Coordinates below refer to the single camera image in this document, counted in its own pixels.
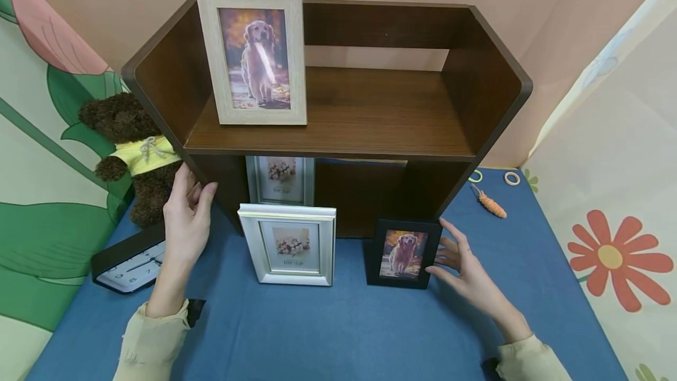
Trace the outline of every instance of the hand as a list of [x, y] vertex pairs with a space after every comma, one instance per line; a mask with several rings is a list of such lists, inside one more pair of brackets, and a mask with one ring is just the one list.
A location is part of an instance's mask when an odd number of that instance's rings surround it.
[[204, 251], [209, 237], [211, 205], [217, 184], [205, 188], [184, 163], [174, 176], [174, 187], [165, 213], [165, 261], [163, 266], [190, 271]]
[[442, 237], [442, 248], [437, 250], [435, 262], [457, 270], [460, 275], [455, 277], [439, 266], [428, 266], [425, 270], [449, 284], [471, 305], [494, 319], [506, 341], [516, 342], [530, 337], [531, 329], [523, 315], [491, 281], [480, 261], [472, 254], [466, 236], [445, 219], [440, 218], [440, 224], [449, 231], [456, 243]]
[[175, 315], [183, 305], [186, 285], [209, 237], [211, 204], [217, 184], [202, 188], [184, 163], [164, 208], [165, 259], [146, 306], [146, 316]]

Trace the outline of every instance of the golden retriever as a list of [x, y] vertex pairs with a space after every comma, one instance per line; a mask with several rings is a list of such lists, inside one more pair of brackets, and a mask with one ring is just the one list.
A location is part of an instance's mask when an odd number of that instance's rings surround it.
[[417, 244], [418, 238], [416, 238], [416, 235], [400, 235], [400, 238], [397, 239], [397, 246], [390, 251], [390, 270], [398, 275], [405, 274], [411, 258], [414, 257]]
[[[249, 97], [261, 106], [273, 100], [275, 32], [266, 22], [253, 21], [244, 29], [244, 39], [247, 42], [242, 51], [242, 79], [249, 89]], [[257, 50], [256, 43], [261, 44], [266, 57]]]

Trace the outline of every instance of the picture frame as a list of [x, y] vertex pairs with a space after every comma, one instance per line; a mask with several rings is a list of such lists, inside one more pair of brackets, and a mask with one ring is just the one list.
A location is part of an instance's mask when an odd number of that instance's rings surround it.
[[315, 159], [283, 156], [247, 156], [251, 203], [313, 206]]
[[219, 123], [307, 125], [301, 0], [197, 0]]
[[371, 286], [428, 288], [442, 226], [436, 220], [379, 219], [374, 239], [365, 240], [364, 263]]
[[335, 208], [242, 203], [237, 214], [260, 283], [334, 282]]

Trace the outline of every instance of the dark brown wooden shelf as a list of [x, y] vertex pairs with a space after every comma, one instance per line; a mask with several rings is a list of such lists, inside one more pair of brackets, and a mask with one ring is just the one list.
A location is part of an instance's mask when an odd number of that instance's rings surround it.
[[440, 73], [306, 68], [307, 126], [220, 125], [214, 97], [197, 119], [190, 153], [471, 162]]
[[337, 163], [318, 159], [315, 164], [315, 206], [337, 208], [340, 238], [374, 236], [379, 216], [396, 210], [397, 191], [404, 165], [382, 163]]
[[245, 155], [316, 161], [315, 204], [337, 234], [374, 235], [379, 215], [435, 219], [531, 94], [531, 80], [474, 6], [304, 1], [309, 46], [449, 50], [441, 72], [306, 68], [307, 126], [221, 125], [200, 13], [187, 0], [123, 67], [123, 78], [238, 230]]

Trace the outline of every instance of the clock hand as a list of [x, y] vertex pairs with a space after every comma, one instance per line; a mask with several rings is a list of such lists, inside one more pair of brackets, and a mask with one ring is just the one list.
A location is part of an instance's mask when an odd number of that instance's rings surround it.
[[134, 266], [133, 268], [128, 269], [128, 272], [131, 271], [131, 270], [135, 270], [135, 269], [137, 269], [137, 268], [140, 268], [140, 267], [142, 267], [143, 265], [148, 265], [148, 264], [151, 263], [153, 260], [154, 260], [154, 258], [151, 258], [151, 259], [145, 261], [144, 263], [142, 263], [142, 264], [140, 264], [140, 265]]
[[148, 265], [148, 264], [151, 263], [151, 262], [155, 262], [158, 266], [162, 266], [162, 261], [161, 261], [161, 260], [157, 260], [156, 258], [151, 258], [151, 259], [145, 261], [145, 262], [142, 263], [142, 264], [139, 264], [139, 265], [137, 265], [137, 266], [134, 266], [133, 268], [128, 269], [127, 272], [130, 272], [131, 270], [135, 270], [135, 269], [137, 269], [137, 268], [140, 268], [140, 267], [142, 267], [143, 265]]

